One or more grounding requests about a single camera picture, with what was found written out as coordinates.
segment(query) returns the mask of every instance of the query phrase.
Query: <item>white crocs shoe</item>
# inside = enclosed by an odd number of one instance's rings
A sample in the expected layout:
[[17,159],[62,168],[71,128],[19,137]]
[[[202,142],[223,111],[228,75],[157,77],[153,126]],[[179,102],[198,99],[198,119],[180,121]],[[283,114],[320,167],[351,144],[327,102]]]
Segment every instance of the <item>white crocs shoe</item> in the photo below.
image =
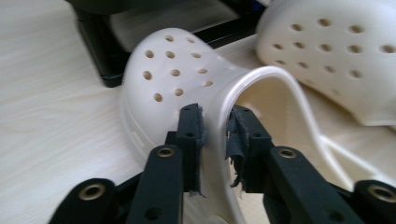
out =
[[322,143],[304,94],[289,73],[273,66],[237,67],[180,29],[148,36],[127,64],[120,103],[131,148],[142,163],[168,131],[177,129],[179,109],[194,103],[204,110],[208,133],[201,162],[206,198],[185,197],[186,223],[245,223],[224,160],[226,123],[235,104],[251,109],[276,145],[301,150],[327,180],[350,189],[352,180]]
[[396,125],[396,1],[275,0],[258,57],[288,70],[367,126]]

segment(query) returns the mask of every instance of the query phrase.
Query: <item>black plastic part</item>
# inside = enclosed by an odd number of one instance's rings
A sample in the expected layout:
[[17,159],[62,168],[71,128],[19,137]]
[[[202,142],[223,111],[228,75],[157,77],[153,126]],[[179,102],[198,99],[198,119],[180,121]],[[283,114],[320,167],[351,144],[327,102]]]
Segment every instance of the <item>black plastic part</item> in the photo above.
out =
[[260,121],[253,112],[240,105],[235,105],[232,110],[231,118],[235,122],[235,133],[228,133],[229,144],[235,144],[233,138],[239,138],[240,152],[231,152],[227,146],[227,156],[233,159],[235,171],[238,173],[239,180],[242,182],[243,190],[247,193],[262,193],[264,189],[266,174],[262,157],[265,151],[270,150],[274,145],[270,134],[264,129]]
[[350,202],[365,223],[396,223],[396,188],[388,184],[359,181]]
[[176,145],[176,133],[177,132],[168,132],[165,139],[166,145]]
[[73,188],[50,224],[113,223],[118,212],[117,190],[107,179],[89,179]]
[[164,145],[151,150],[125,223],[181,223],[182,152]]
[[[363,223],[300,151],[273,147],[264,160],[289,208],[290,222],[286,223]],[[264,194],[272,197],[271,191],[264,190]]]
[[216,49],[234,41],[254,35],[262,10],[245,15],[233,21],[194,33],[210,47]]
[[[137,7],[144,1],[67,1],[76,12],[78,29],[104,84],[110,88],[119,86],[131,52],[124,50],[115,37],[109,25],[109,16]],[[222,2],[237,12],[240,18],[195,33],[212,48],[253,35],[264,10],[263,6],[251,0],[222,0]]]
[[290,212],[284,203],[264,195],[263,204],[268,219],[271,220],[271,224],[290,223]]
[[200,192],[201,148],[205,141],[204,118],[198,104],[180,109],[176,145],[183,150],[183,178],[185,192]]
[[107,87],[119,86],[130,53],[120,45],[109,27],[108,16],[91,14],[74,7],[78,29]]
[[111,223],[125,223],[129,210],[131,210],[131,204],[141,175],[140,173],[117,186],[119,210]]

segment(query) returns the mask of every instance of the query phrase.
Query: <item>screw hole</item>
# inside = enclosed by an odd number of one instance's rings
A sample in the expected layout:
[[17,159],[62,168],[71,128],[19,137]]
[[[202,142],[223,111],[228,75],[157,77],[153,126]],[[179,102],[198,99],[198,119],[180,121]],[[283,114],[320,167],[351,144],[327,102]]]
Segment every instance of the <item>screw hole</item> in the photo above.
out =
[[349,51],[352,53],[361,53],[361,47],[357,45],[351,45],[348,47]]
[[371,185],[368,190],[373,196],[381,201],[396,203],[396,192],[393,192],[390,189],[378,185]]
[[154,58],[154,53],[151,50],[146,50],[146,57],[148,58]]
[[327,19],[320,19],[320,20],[318,20],[318,23],[321,25],[321,26],[330,26],[332,23],[329,21],[329,20],[327,20]]
[[163,100],[163,97],[159,93],[155,93],[154,100],[157,102],[161,102]]
[[178,71],[177,69],[174,69],[171,71],[171,75],[174,77],[178,77],[178,76],[180,76],[180,71]]
[[173,41],[174,41],[174,38],[173,38],[171,35],[166,35],[166,36],[165,36],[165,39],[166,39],[167,41],[169,41],[169,42],[173,42]]
[[161,148],[157,151],[157,155],[159,157],[171,157],[175,154],[175,151],[172,148]]
[[349,31],[354,34],[360,34],[363,33],[363,28],[359,25],[353,25],[349,27]]
[[283,46],[281,46],[280,44],[274,44],[273,47],[276,49],[283,49]]
[[146,213],[145,213],[145,218],[148,219],[148,220],[150,220],[150,221],[157,220],[158,218],[160,218],[161,213],[162,213],[161,208],[159,208],[159,207],[152,207],[152,208],[149,208],[149,209],[146,211]]
[[303,30],[303,26],[300,24],[293,24],[291,26],[291,29],[295,30],[295,31],[302,31]]
[[184,93],[182,89],[176,89],[175,90],[175,96],[181,96]]
[[295,152],[293,152],[290,149],[286,149],[286,148],[281,148],[278,151],[278,153],[279,153],[279,155],[281,157],[288,158],[288,159],[292,159],[292,158],[295,158],[297,156]]
[[391,45],[384,45],[381,49],[384,53],[394,53],[396,51],[396,49]]
[[84,201],[95,200],[105,193],[105,189],[106,187],[101,183],[91,184],[82,189],[79,192],[78,197]]
[[143,72],[143,77],[144,77],[146,80],[151,80],[151,79],[152,79],[152,74],[151,74],[149,71],[144,71],[144,72]]

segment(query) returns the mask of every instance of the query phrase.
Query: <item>ventilation hole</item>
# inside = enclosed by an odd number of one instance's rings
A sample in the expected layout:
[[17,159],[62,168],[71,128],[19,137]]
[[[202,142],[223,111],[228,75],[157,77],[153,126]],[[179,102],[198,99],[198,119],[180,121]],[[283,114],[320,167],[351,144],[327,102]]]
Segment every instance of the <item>ventilation hole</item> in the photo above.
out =
[[168,58],[175,58],[175,54],[172,51],[166,51],[165,54]]
[[285,62],[283,62],[283,61],[280,61],[280,60],[277,60],[277,61],[275,61],[276,63],[279,63],[279,64],[282,64],[282,65],[285,65],[286,63]]
[[332,89],[332,94],[335,96],[341,96],[341,93],[336,89]]
[[291,29],[295,30],[295,31],[302,31],[303,30],[303,26],[300,24],[293,24],[291,26]]
[[330,72],[330,73],[334,73],[335,72],[335,69],[333,67],[331,67],[331,66],[324,66],[324,69],[327,72]]
[[384,45],[381,49],[384,53],[394,53],[396,51],[396,49],[391,45]]
[[199,53],[192,53],[191,55],[194,58],[201,58],[201,54],[199,54]]
[[163,96],[160,95],[159,93],[154,94],[154,100],[157,102],[161,102],[163,100]]
[[350,71],[350,75],[351,75],[352,77],[354,77],[354,78],[361,78],[361,77],[362,77],[361,72],[360,72],[360,71],[357,71],[357,70],[352,70],[352,71]]
[[175,95],[176,96],[181,96],[184,93],[184,91],[182,89],[176,89],[175,90]]
[[297,47],[297,48],[299,48],[299,49],[305,48],[304,44],[303,44],[303,43],[300,43],[300,42],[294,43],[294,46]]
[[180,76],[180,71],[178,71],[177,69],[174,69],[171,71],[171,75],[174,77],[178,77],[178,76]]
[[321,48],[322,50],[324,50],[324,51],[327,51],[327,52],[332,51],[332,46],[327,45],[327,44],[320,45],[320,48]]
[[144,72],[143,72],[143,77],[144,77],[146,80],[150,80],[150,79],[152,79],[152,74],[151,74],[149,71],[144,71]]
[[169,42],[173,42],[174,38],[171,35],[166,35],[165,40],[167,40]]
[[353,25],[349,27],[349,31],[354,34],[360,34],[363,33],[363,28],[359,25]]
[[151,50],[146,50],[145,54],[148,58],[154,58],[154,53]]
[[315,82],[312,81],[311,79],[305,79],[304,81],[305,81],[306,84],[315,85]]
[[279,44],[274,44],[273,47],[276,49],[283,49],[283,46],[281,46]]
[[187,37],[186,39],[187,39],[187,41],[189,41],[189,42],[192,43],[192,44],[195,43],[194,39],[192,39],[192,38],[190,38],[190,37]]
[[207,70],[204,68],[201,68],[200,70],[198,70],[198,73],[205,74],[205,73],[207,73]]
[[308,64],[306,63],[298,63],[302,68],[308,68]]
[[351,45],[351,46],[348,47],[348,49],[352,53],[360,53],[361,52],[361,47],[359,47],[357,45]]
[[207,82],[204,82],[204,84],[203,84],[203,86],[205,86],[205,87],[210,87],[212,85],[213,85],[212,81],[207,81]]
[[329,20],[327,20],[327,19],[320,19],[320,20],[318,20],[318,23],[321,25],[321,26],[330,26],[332,23],[329,21]]

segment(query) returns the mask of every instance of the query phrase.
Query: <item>metal screw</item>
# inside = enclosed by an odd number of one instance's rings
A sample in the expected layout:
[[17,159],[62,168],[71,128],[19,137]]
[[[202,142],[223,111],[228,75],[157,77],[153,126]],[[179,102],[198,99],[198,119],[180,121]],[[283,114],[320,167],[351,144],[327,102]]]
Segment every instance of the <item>metal screw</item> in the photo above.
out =
[[278,151],[278,153],[281,157],[288,158],[288,159],[292,159],[297,156],[295,152],[293,152],[292,150],[287,149],[287,148],[281,148]]
[[159,157],[171,157],[173,156],[173,154],[175,154],[175,151],[172,148],[161,148],[160,150],[158,150],[157,155]]
[[396,193],[387,188],[378,185],[370,185],[368,190],[379,200],[387,203],[396,203]]
[[78,197],[84,201],[95,200],[105,193],[105,189],[106,187],[101,183],[91,184],[82,189]]

